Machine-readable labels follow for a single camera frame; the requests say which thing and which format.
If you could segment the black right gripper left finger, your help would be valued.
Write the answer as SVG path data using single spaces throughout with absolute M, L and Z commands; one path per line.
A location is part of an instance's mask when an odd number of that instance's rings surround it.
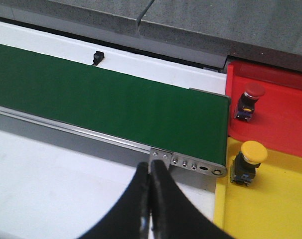
M 138 164 L 136 172 L 118 201 L 82 239 L 147 239 L 149 237 L 148 164 Z

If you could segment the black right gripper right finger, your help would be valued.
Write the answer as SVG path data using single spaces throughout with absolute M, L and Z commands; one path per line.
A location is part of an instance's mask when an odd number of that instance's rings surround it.
M 183 194 L 161 160 L 150 164 L 155 239 L 230 239 Z

